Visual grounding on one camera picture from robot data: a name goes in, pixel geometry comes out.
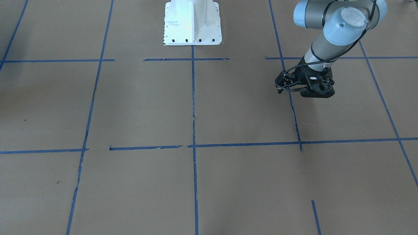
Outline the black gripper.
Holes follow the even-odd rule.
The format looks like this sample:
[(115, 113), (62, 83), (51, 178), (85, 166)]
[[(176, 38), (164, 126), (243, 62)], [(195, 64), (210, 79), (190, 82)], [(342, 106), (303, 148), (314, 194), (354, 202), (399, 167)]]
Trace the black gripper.
[(276, 77), (278, 94), (283, 91), (293, 92), (293, 86), (304, 85), (300, 91), (304, 98), (330, 98), (335, 94), (333, 84), (331, 68), (316, 71), (307, 65), (297, 67), (293, 73), (281, 72)]

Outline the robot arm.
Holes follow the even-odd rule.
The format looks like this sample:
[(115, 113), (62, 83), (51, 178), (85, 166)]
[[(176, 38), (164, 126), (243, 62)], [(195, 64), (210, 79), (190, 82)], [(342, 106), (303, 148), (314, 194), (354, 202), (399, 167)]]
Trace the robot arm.
[(302, 0), (294, 9), (294, 24), (320, 29), (299, 63), (275, 79), (278, 94), (299, 92), (304, 98), (335, 94), (331, 66), (349, 52), (388, 13), (385, 0)]

